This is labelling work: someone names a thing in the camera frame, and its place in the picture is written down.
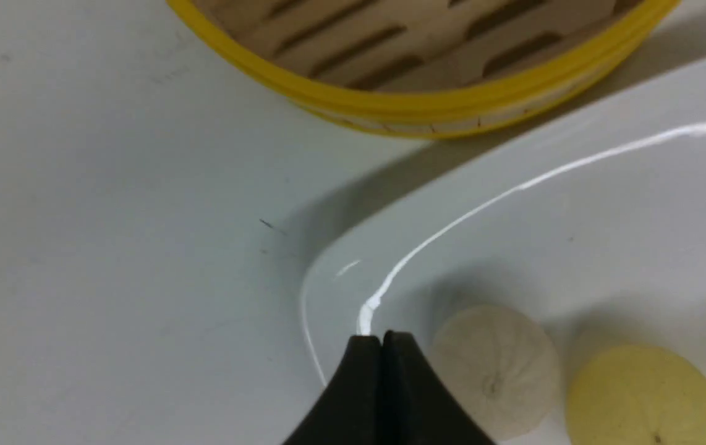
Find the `table surface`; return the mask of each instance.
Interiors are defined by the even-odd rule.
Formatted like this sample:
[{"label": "table surface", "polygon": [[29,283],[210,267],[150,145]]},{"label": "table surface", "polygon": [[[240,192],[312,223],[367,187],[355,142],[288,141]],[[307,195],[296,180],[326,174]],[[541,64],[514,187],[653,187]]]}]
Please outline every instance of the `table surface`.
[{"label": "table surface", "polygon": [[706,57],[684,0],[564,109],[449,143],[294,109],[160,0],[0,0],[0,444],[279,443],[321,391],[303,271],[545,119]]}]

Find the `bamboo steamer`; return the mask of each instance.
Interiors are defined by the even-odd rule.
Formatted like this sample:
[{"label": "bamboo steamer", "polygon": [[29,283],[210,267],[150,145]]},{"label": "bamboo steamer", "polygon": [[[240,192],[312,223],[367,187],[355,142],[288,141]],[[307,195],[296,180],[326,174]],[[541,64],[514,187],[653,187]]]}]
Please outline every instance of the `bamboo steamer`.
[{"label": "bamboo steamer", "polygon": [[221,56],[347,127],[450,138],[567,101],[679,0],[169,0]]}]

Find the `dark speck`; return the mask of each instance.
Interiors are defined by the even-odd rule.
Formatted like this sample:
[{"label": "dark speck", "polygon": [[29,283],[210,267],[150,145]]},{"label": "dark speck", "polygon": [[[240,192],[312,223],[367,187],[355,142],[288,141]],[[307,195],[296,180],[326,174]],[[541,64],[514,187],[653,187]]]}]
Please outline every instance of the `dark speck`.
[{"label": "dark speck", "polygon": [[263,223],[267,228],[271,229],[272,231],[277,231],[277,232],[279,232],[280,234],[282,234],[282,235],[284,235],[284,236],[287,236],[287,232],[286,232],[286,231],[283,231],[282,229],[276,228],[276,226],[274,226],[274,225],[271,224],[270,222],[265,221],[264,219],[260,219],[260,222]]}]

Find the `yellow steamer rim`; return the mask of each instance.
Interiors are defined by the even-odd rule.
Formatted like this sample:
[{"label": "yellow steamer rim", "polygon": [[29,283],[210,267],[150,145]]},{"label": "yellow steamer rim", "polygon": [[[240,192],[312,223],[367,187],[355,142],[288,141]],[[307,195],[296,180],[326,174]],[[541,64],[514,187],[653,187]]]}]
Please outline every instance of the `yellow steamer rim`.
[{"label": "yellow steamer rim", "polygon": [[352,129],[418,138],[488,132],[571,99],[627,59],[680,2],[641,0],[608,28],[578,46],[502,78],[455,90],[380,93],[336,87],[278,67],[227,35],[205,16],[195,0],[167,1],[218,54],[304,109]]}]

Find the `white plate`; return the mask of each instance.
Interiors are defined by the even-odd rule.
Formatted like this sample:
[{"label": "white plate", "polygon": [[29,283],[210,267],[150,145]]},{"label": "white plate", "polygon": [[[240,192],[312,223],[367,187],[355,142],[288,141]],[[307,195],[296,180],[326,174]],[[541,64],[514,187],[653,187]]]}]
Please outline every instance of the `white plate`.
[{"label": "white plate", "polygon": [[[375,215],[306,276],[321,378],[348,336],[496,302],[570,358],[591,329],[658,344],[706,374],[706,61],[508,143]],[[511,443],[567,444],[563,406]]]}]

